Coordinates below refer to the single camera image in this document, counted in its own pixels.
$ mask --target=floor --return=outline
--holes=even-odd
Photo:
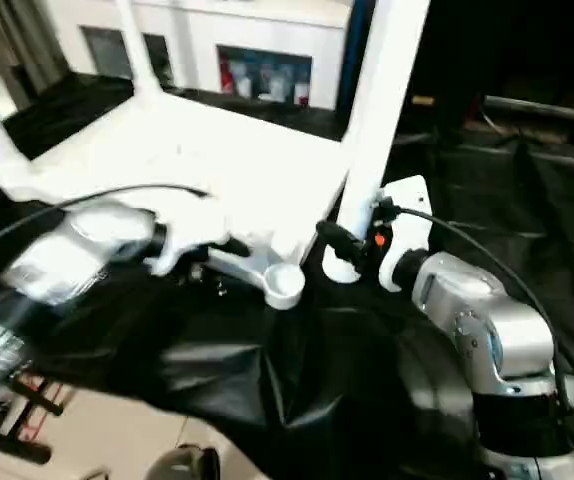
[[[51,446],[51,460],[37,466],[0,453],[0,480],[82,480],[93,472],[106,472],[111,480],[144,480],[158,457],[183,443],[216,448],[223,480],[266,479],[231,442],[197,419],[69,386],[54,386],[47,395],[65,402],[65,413],[56,418],[36,409],[21,438]],[[14,404],[3,430],[22,407],[22,401]]]

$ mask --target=black plastic sheet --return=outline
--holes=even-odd
[[[73,77],[6,126],[34,158],[129,95],[121,81]],[[338,138],[326,112],[185,95]],[[574,148],[468,133],[394,149],[386,181],[414,174],[427,179],[435,214],[514,267],[574,341]],[[35,208],[0,193],[0,227]],[[58,220],[1,242],[0,269]],[[431,243],[505,280],[438,228]],[[304,298],[289,312],[237,282],[221,297],[208,283],[179,286],[121,269],[42,343],[38,367],[201,417],[277,480],[472,478],[471,396],[449,342],[373,277],[329,282],[321,258],[317,244],[303,265]]]

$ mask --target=white mount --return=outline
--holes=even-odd
[[[266,239],[282,259],[298,264],[353,164],[339,221],[364,237],[368,205],[387,163],[429,0],[378,2],[342,142],[165,94],[130,0],[115,3],[134,73],[134,96],[32,162],[0,125],[0,187],[10,198],[56,203],[133,184],[193,186],[221,201],[233,234]],[[161,221],[187,220],[183,211],[190,205],[191,222],[200,227],[209,221],[182,192],[147,190],[114,197],[156,211]],[[325,271],[332,278],[352,270],[326,258]]]
[[[427,184],[421,175],[398,180],[385,185],[380,198],[389,197],[399,207],[419,210],[431,215],[431,203]],[[389,251],[380,264],[378,281],[390,292],[400,292],[401,288],[392,281],[392,274],[400,259],[409,250],[429,250],[429,233],[432,223],[423,218],[401,214],[391,222],[393,239]]]

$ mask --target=small white cup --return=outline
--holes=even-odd
[[[298,265],[277,263],[263,275],[265,302],[276,310],[289,310],[300,301],[305,275]]]

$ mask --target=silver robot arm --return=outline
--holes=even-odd
[[[574,451],[556,415],[554,341],[542,317],[494,275],[453,255],[409,251],[394,281],[408,268],[417,268],[412,302],[462,359],[481,462],[496,478],[574,480]]]
[[[386,185],[374,206],[431,214],[423,177]],[[488,478],[574,480],[574,451],[558,415],[545,320],[510,297],[491,273],[445,252],[430,254],[428,220],[376,219],[376,241],[361,242],[329,222],[318,230],[338,258],[378,271],[380,285],[402,292],[451,339],[474,397],[479,460]]]

